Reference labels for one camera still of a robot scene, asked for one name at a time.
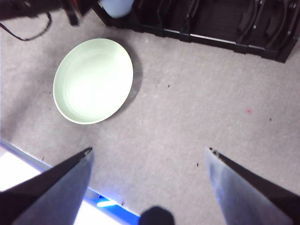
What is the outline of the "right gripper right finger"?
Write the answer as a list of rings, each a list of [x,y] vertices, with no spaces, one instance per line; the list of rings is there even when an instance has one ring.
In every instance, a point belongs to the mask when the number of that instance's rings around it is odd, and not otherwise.
[[[298,225],[299,195],[205,149],[212,189],[228,225]]]

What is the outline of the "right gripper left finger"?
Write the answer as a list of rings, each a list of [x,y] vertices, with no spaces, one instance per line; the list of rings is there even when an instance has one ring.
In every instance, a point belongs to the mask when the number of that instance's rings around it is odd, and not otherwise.
[[[91,147],[0,194],[2,225],[71,225],[87,191]]]

